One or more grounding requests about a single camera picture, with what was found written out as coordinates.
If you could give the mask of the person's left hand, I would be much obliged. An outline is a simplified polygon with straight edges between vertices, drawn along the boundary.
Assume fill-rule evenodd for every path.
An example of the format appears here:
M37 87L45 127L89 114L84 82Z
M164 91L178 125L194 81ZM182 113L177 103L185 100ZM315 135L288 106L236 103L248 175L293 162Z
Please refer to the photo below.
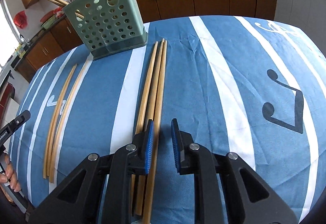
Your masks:
M1 183L6 183L7 181L10 181L11 189L14 190L16 193L20 192L21 185L18 182L17 173L14 170L10 157L9 155L7 155L7 153L4 154L4 160L7 164L7 167L5 169L5 174L1 174Z

